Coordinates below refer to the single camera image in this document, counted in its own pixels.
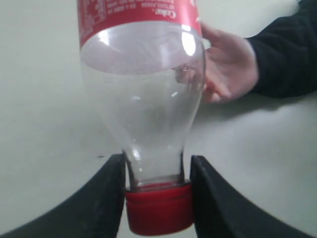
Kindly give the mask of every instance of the plastic bottle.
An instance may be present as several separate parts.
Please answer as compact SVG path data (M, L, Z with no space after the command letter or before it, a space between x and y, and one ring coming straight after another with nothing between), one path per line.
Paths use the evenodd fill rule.
M193 223L183 148L205 80L194 0L78 0L86 89L127 158L131 231Z

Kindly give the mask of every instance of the human hand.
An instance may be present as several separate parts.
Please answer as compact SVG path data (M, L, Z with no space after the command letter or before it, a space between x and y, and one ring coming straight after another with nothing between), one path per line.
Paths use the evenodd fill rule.
M206 50L205 101L226 103L250 92L259 78L256 55L250 43L203 23L202 32L211 43L211 48Z

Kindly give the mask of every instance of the black sleeve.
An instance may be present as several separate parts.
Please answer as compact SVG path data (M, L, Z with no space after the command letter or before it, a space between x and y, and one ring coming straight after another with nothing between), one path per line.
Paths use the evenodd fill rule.
M299 6L248 39L260 73L253 93L286 98L317 90L317 0L301 0Z

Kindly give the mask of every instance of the white surface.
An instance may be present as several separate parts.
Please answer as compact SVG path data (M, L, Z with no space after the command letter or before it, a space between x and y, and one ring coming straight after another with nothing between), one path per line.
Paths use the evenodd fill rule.
M200 0L199 7L207 23L251 36L296 1ZM1 234L68 198L105 162L97 157L118 146L86 100L75 1L0 1L0 30ZM248 97L202 106L186 169L191 154L205 155L257 205L317 236L317 96L284 103ZM125 214L118 237L137 237Z

